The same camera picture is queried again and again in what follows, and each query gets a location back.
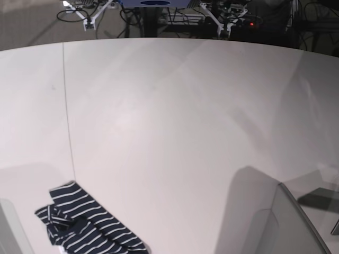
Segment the black table leg column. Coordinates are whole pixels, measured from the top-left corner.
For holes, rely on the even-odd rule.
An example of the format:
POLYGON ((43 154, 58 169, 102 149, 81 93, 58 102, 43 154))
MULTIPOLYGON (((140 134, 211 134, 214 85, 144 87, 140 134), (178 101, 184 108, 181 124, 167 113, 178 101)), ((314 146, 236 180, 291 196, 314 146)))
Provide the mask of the black table leg column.
POLYGON ((142 7, 141 16, 144 26, 144 37, 156 38, 158 35, 158 19, 160 7, 142 7))

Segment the navy white striped t-shirt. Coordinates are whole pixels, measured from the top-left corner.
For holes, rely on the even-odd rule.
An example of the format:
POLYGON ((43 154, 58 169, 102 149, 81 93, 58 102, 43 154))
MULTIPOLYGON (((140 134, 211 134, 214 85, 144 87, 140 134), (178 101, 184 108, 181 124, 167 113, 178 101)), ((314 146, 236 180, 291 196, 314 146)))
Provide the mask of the navy white striped t-shirt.
POLYGON ((52 204, 35 215, 53 246, 66 253, 147 253, 143 241, 75 181, 49 191, 52 204))

